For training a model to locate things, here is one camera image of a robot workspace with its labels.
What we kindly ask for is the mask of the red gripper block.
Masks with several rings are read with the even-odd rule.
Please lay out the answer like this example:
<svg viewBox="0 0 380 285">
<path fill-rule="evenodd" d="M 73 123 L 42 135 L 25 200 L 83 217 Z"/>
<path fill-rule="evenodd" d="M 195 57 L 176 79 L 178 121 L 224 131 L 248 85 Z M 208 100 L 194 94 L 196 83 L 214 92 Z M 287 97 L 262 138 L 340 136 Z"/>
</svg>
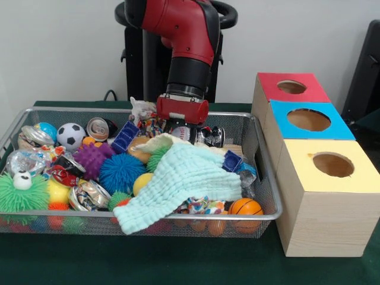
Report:
<svg viewBox="0 0 380 285">
<path fill-rule="evenodd" d="M 171 134 L 178 127 L 178 120 L 188 123 L 189 142 L 195 144 L 197 126 L 203 124 L 208 116 L 209 103 L 207 100 L 179 95 L 162 94 L 157 98 L 158 115 L 166 119 L 165 133 Z"/>
</svg>

